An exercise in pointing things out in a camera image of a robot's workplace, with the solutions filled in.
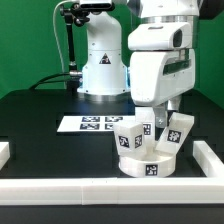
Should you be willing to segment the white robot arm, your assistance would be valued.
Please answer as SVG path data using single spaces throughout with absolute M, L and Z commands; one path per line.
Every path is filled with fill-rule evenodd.
M 128 36 L 130 66 L 121 59 L 121 25 L 107 14 L 124 4 L 142 23 Z M 200 19 L 224 11 L 224 0 L 80 0 L 87 13 L 88 60 L 78 92 L 94 101 L 129 93 L 138 106 L 154 109 L 155 125 L 167 126 L 181 94 L 195 84 L 195 51 Z

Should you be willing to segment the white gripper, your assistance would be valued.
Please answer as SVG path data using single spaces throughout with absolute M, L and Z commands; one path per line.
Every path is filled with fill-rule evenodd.
M 154 113 L 157 128 L 167 126 L 167 110 L 178 111 L 182 100 L 180 94 L 192 89 L 194 84 L 193 49 L 134 52 L 131 56 L 131 97 L 138 106 L 156 106 Z

